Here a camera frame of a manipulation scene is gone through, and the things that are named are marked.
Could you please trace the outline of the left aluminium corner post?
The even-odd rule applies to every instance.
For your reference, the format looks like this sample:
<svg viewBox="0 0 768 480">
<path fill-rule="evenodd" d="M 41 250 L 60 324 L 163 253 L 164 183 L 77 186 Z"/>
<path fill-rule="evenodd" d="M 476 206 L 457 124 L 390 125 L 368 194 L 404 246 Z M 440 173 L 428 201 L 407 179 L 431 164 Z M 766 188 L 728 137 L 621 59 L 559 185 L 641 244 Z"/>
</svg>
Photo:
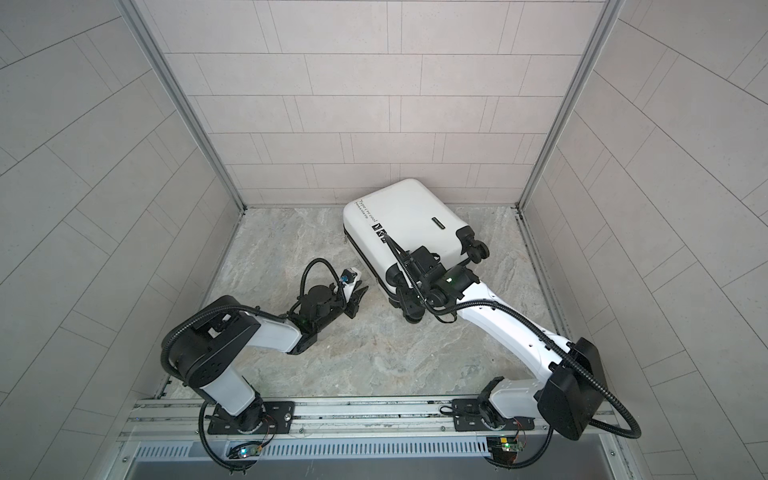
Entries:
<svg viewBox="0 0 768 480">
<path fill-rule="evenodd" d="M 130 0 L 116 0 L 115 3 L 198 148 L 222 181 L 241 215 L 243 215 L 247 210 L 247 206 L 243 202 L 231 176 L 226 171 L 219 155 L 215 151 L 207 133 L 204 131 L 203 125 L 192 108 L 191 103 L 182 91 L 182 88 L 173 74 L 169 63 L 165 59 L 157 41 L 152 36 L 148 24 L 139 11 L 136 2 Z"/>
</svg>

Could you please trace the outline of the black mounting plate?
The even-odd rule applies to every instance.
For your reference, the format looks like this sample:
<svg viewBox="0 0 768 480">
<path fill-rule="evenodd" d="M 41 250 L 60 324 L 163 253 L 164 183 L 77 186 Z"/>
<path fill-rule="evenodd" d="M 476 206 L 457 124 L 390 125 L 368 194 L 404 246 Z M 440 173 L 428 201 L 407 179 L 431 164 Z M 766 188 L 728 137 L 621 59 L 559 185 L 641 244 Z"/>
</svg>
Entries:
<svg viewBox="0 0 768 480">
<path fill-rule="evenodd" d="M 478 399 L 451 400 L 447 410 L 440 409 L 449 416 L 457 432 L 483 431 L 533 431 L 535 422 L 532 417 L 505 418 L 498 413 L 489 401 Z"/>
<path fill-rule="evenodd" d="M 292 401 L 255 401 L 238 416 L 232 416 L 217 404 L 206 432 L 212 435 L 287 434 L 293 421 L 296 404 Z"/>
</svg>

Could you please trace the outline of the right aluminium corner post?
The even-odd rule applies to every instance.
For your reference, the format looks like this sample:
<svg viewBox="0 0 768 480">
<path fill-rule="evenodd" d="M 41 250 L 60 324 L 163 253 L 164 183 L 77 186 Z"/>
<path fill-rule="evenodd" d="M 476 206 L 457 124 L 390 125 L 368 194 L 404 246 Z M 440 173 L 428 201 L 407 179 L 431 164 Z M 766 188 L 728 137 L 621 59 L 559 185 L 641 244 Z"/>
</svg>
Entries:
<svg viewBox="0 0 768 480">
<path fill-rule="evenodd" d="M 601 50 L 607 41 L 610 32 L 617 21 L 620 10 L 624 4 L 621 0 L 608 0 L 604 3 L 597 23 L 587 42 L 585 51 L 577 65 L 577 69 L 568 86 L 566 95 L 553 121 L 549 133 L 534 164 L 531 176 L 525 185 L 522 196 L 517 203 L 517 209 L 524 211 L 531 202 L 534 191 L 541 180 L 547 162 L 549 161 L 557 142 L 567 125 L 578 99 L 587 83 L 589 75 L 599 58 Z"/>
</svg>

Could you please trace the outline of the aluminium corner post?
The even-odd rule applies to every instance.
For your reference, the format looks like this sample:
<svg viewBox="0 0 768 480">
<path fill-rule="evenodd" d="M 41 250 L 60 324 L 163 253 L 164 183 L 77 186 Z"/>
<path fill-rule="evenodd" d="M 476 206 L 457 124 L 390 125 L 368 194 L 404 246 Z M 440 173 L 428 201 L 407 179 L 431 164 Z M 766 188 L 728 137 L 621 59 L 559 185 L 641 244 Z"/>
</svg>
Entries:
<svg viewBox="0 0 768 480">
<path fill-rule="evenodd" d="M 165 59 L 157 41 L 152 36 L 148 24 L 139 11 L 136 2 L 130 0 L 116 0 L 115 3 L 198 148 L 222 181 L 241 215 L 243 215 L 247 210 L 247 206 L 243 202 L 231 176 L 226 171 L 219 155 L 215 151 L 207 133 L 204 131 L 203 125 L 192 108 L 191 103 L 182 91 L 182 88 L 173 74 L 169 63 Z"/>
<path fill-rule="evenodd" d="M 617 21 L 620 10 L 624 4 L 621 0 L 608 0 L 604 3 L 597 23 L 587 42 L 585 51 L 577 65 L 577 69 L 568 86 L 566 95 L 553 121 L 549 133 L 534 164 L 531 176 L 525 185 L 522 196 L 517 203 L 517 209 L 524 211 L 531 202 L 534 191 L 541 180 L 547 162 L 549 161 L 557 142 L 567 125 L 578 99 L 587 83 L 589 75 L 599 58 L 601 50 L 607 41 L 610 32 Z"/>
</svg>

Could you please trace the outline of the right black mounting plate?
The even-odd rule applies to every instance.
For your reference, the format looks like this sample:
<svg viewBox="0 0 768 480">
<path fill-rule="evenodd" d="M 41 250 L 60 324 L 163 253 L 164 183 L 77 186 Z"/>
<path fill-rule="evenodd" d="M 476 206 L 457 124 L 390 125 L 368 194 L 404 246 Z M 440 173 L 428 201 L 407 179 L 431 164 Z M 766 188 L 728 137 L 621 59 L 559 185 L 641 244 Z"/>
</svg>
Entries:
<svg viewBox="0 0 768 480">
<path fill-rule="evenodd" d="M 451 400 L 447 410 L 440 409 L 449 416 L 457 432 L 483 431 L 533 431 L 535 422 L 532 417 L 505 418 L 498 413 L 489 401 L 478 399 Z"/>
</svg>

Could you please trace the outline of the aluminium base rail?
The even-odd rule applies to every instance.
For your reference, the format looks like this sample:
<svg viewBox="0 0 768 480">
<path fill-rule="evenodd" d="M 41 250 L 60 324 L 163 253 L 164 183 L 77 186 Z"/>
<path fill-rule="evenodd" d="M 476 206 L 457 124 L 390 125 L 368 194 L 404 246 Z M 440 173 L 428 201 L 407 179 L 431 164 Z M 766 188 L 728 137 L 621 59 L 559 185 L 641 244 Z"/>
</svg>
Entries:
<svg viewBox="0 0 768 480">
<path fill-rule="evenodd" d="M 296 404 L 287 434 L 212 435 L 213 413 L 197 399 L 140 400 L 128 415 L 107 471 L 110 479 L 224 479 L 226 463 L 247 465 L 250 479 L 634 479 L 623 443 L 590 428 L 573 442 L 554 433 L 534 465 L 506 470 L 488 462 L 486 438 L 519 437 L 519 461 L 538 451 L 548 425 L 527 387 L 513 392 L 513 417 L 533 431 L 457 432 L 451 400 L 474 395 L 271 398 Z M 231 460 L 231 447 L 268 442 L 257 458 Z"/>
</svg>

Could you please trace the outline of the right green circuit board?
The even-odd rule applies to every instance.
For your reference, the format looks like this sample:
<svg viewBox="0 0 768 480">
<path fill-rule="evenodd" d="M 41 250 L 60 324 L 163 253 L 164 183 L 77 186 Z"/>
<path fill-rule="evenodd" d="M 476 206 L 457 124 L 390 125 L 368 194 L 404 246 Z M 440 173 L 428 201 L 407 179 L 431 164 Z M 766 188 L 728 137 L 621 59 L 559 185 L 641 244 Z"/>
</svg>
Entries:
<svg viewBox="0 0 768 480">
<path fill-rule="evenodd" d="M 502 465 L 514 464 L 526 447 L 524 440 L 512 436 L 487 437 L 486 444 L 490 459 Z"/>
</svg>

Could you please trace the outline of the left green circuit board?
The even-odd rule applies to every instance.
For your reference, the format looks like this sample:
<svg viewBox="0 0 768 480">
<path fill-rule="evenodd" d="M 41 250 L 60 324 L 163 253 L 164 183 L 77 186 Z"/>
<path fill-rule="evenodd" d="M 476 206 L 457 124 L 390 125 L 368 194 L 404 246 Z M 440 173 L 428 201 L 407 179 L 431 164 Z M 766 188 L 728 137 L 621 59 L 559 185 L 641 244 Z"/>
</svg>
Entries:
<svg viewBox="0 0 768 480">
<path fill-rule="evenodd" d="M 249 441 L 234 447 L 228 451 L 227 457 L 231 460 L 246 460 L 259 457 L 268 446 L 268 442 Z"/>
</svg>

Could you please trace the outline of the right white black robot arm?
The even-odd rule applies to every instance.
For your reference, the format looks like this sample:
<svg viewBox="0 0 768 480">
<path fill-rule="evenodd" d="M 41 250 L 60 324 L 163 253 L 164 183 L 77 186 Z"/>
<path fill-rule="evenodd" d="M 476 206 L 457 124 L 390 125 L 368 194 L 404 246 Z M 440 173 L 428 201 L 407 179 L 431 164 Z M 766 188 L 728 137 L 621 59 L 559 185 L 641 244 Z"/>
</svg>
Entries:
<svg viewBox="0 0 768 480">
<path fill-rule="evenodd" d="M 488 459 L 491 465 L 506 470 L 530 467 L 547 451 L 554 433 L 577 440 L 588 426 L 628 439 L 642 436 L 639 422 L 607 388 L 594 344 L 585 338 L 572 342 L 531 321 L 500 300 L 464 262 L 445 269 L 424 247 L 412 253 L 388 235 L 383 241 L 427 311 L 480 327 L 515 354 L 541 385 L 533 399 L 548 425 L 542 446 L 519 461 L 511 442 L 501 439 Z"/>
</svg>

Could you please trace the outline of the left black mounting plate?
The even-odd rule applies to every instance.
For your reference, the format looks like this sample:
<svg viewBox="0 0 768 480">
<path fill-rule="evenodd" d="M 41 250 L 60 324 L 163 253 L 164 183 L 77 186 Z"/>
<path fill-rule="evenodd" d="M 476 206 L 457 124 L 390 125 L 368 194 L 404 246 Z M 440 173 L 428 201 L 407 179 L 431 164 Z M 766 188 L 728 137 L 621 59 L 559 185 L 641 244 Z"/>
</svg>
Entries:
<svg viewBox="0 0 768 480">
<path fill-rule="evenodd" d="M 296 404 L 292 401 L 255 401 L 238 416 L 232 416 L 217 404 L 206 432 L 212 435 L 287 434 L 293 421 Z"/>
</svg>

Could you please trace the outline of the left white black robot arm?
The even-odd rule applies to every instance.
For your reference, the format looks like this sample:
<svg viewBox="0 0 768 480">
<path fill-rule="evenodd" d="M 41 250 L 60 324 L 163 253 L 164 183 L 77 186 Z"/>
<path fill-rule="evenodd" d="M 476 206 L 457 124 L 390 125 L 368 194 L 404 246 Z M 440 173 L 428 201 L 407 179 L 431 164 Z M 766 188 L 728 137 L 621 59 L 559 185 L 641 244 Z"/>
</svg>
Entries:
<svg viewBox="0 0 768 480">
<path fill-rule="evenodd" d="M 255 465 L 279 428 L 260 393 L 235 368 L 235 360 L 247 348 L 300 355 L 338 317 L 354 317 L 368 290 L 360 271 L 351 268 L 331 276 L 329 285 L 308 286 L 302 278 L 296 302 L 279 315 L 223 295 L 163 338 L 160 365 L 202 398 L 197 419 L 200 442 L 209 458 L 229 473 L 246 473 Z M 242 434 L 260 428 L 266 432 L 263 439 L 235 445 L 220 455 L 206 437 L 205 428 L 215 423 Z"/>
</svg>

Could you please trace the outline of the green circuit board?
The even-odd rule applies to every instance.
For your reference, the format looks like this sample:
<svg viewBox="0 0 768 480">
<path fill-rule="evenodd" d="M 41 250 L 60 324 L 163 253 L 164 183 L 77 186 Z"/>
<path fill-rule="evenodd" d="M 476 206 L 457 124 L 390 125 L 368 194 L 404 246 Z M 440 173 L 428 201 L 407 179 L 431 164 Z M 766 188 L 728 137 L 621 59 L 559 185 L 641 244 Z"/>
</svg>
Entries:
<svg viewBox="0 0 768 480">
<path fill-rule="evenodd" d="M 268 442 L 249 441 L 234 447 L 228 451 L 227 457 L 231 460 L 246 460 L 259 457 L 268 446 Z"/>
<path fill-rule="evenodd" d="M 512 436 L 487 437 L 486 444 L 490 459 L 502 465 L 514 464 L 526 447 L 524 440 Z"/>
</svg>

